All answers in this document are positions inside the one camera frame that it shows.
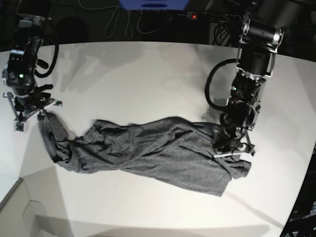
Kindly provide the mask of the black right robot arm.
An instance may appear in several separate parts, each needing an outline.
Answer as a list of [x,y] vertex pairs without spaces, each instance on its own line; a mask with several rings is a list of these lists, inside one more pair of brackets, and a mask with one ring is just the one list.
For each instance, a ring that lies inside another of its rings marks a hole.
[[61,102],[51,98],[48,90],[52,84],[38,86],[36,78],[43,79],[51,75],[59,53],[59,42],[53,33],[54,53],[51,64],[38,58],[38,51],[44,42],[44,30],[49,25],[55,31],[50,18],[24,14],[14,33],[13,48],[2,71],[4,84],[11,89],[3,96],[9,100],[18,131],[34,115],[39,115],[50,105]]

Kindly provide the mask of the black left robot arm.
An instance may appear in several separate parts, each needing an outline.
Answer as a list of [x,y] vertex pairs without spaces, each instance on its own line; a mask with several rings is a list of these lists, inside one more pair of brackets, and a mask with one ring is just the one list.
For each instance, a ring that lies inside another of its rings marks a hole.
[[[215,158],[255,153],[248,132],[255,126],[260,113],[262,90],[266,78],[271,77],[275,58],[283,37],[283,13],[286,0],[255,0],[246,11],[235,59],[217,64],[210,72],[204,93],[209,106],[221,111],[221,128],[215,131],[213,150]],[[210,85],[218,69],[236,64],[237,74],[232,82],[230,98],[225,106],[214,104]]]

